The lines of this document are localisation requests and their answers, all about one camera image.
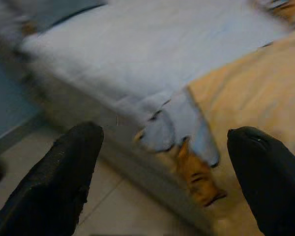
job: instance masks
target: mattress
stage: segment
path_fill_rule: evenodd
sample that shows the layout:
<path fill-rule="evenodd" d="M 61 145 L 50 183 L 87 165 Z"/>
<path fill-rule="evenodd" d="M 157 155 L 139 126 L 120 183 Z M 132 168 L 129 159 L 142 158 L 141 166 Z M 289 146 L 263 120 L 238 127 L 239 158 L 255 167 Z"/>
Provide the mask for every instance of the mattress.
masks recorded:
<path fill-rule="evenodd" d="M 191 80 L 287 33 L 246 0 L 111 0 L 28 37 L 22 49 L 143 124 Z"/>

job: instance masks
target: bed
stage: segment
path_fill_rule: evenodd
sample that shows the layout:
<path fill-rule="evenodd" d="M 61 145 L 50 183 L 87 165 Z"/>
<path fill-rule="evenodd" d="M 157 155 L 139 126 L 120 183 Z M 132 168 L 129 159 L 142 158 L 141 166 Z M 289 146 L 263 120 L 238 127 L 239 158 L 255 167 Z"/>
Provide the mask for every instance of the bed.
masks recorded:
<path fill-rule="evenodd" d="M 246 0 L 111 0 L 28 36 L 21 49 L 32 59 L 27 67 L 53 122 L 70 128 L 93 120 L 103 126 L 101 156 L 211 235 L 202 209 L 132 139 L 193 79 L 288 32 Z"/>

